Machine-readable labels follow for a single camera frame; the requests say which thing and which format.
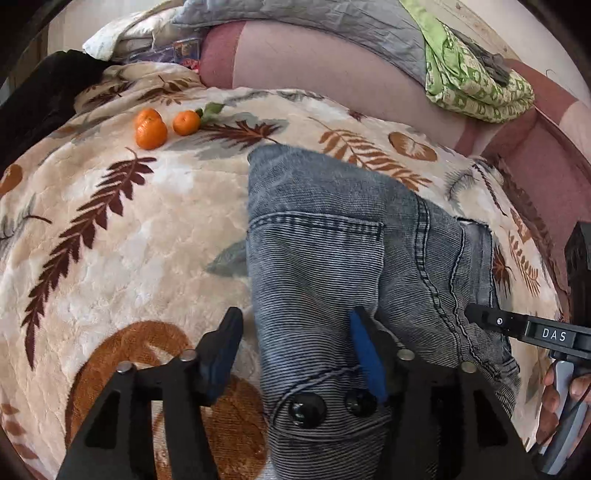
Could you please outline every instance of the black cloth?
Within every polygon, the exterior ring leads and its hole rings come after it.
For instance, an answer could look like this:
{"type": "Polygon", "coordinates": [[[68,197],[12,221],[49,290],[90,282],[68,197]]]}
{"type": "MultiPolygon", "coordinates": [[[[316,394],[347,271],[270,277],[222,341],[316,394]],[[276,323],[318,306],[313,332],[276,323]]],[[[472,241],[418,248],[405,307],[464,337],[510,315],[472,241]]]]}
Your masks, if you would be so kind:
{"type": "Polygon", "coordinates": [[[452,33],[466,44],[466,47],[474,54],[476,59],[482,64],[488,75],[502,87],[509,85],[509,74],[511,69],[505,65],[503,55],[499,53],[491,53],[482,48],[478,43],[474,42],[470,37],[465,36],[462,32],[450,28],[452,33]]]}
{"type": "Polygon", "coordinates": [[[75,113],[74,99],[100,81],[112,62],[81,51],[59,51],[46,57],[0,106],[0,177],[18,157],[75,113]]]}

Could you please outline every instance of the black knob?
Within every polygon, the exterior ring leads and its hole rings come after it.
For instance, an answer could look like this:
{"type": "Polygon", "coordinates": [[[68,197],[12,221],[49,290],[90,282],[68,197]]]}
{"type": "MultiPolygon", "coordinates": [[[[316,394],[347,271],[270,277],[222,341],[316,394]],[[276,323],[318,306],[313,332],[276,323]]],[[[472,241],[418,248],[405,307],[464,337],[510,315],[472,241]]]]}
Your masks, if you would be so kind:
{"type": "Polygon", "coordinates": [[[303,429],[315,429],[326,418],[326,403],[315,393],[298,393],[291,398],[289,414],[303,429]]]}
{"type": "Polygon", "coordinates": [[[352,388],[345,395],[345,407],[356,417],[370,417],[378,408],[378,400],[362,388],[352,388]]]}

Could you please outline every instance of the blue denim jeans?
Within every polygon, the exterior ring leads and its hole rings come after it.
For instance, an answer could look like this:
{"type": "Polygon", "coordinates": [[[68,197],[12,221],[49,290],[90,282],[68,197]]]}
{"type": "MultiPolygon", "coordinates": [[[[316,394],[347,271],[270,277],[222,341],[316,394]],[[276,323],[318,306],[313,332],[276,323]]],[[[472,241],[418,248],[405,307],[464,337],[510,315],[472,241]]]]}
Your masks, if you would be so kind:
{"type": "Polygon", "coordinates": [[[386,175],[311,151],[269,145],[249,155],[248,269],[261,349],[272,461],[282,479],[365,479],[375,470],[387,407],[345,407],[366,388],[349,336],[362,305],[423,359],[476,364],[511,415],[518,365],[507,338],[468,324],[468,303],[496,306],[492,238],[386,175]],[[294,424],[298,393],[326,418],[294,424]]]}

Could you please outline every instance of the gray handle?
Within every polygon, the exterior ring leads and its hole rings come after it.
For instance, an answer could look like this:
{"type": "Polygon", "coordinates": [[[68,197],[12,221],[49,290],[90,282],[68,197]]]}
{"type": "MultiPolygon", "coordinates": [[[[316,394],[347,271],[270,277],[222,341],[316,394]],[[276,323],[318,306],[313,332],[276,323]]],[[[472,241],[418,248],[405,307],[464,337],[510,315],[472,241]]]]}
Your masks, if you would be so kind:
{"type": "MultiPolygon", "coordinates": [[[[576,400],[570,398],[570,384],[573,378],[580,377],[585,373],[588,373],[587,369],[579,368],[570,362],[558,361],[554,363],[554,388],[560,395],[560,404],[556,411],[558,419],[563,419],[563,415],[568,414],[577,404],[576,400]]],[[[557,475],[562,470],[583,426],[588,407],[586,403],[581,403],[576,414],[568,420],[561,421],[564,427],[554,435],[550,444],[540,449],[543,456],[540,468],[542,473],[557,475]]]]}

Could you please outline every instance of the folded green cloth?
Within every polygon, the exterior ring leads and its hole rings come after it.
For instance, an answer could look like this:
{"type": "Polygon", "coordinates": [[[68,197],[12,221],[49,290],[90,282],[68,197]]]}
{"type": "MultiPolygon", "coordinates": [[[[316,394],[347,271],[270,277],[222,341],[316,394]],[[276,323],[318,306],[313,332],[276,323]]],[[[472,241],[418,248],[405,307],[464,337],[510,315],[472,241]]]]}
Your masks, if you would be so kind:
{"type": "Polygon", "coordinates": [[[449,28],[416,0],[401,0],[425,37],[425,90],[433,103],[491,123],[512,120],[534,104],[534,89],[515,70],[509,85],[497,84],[449,28]]]}

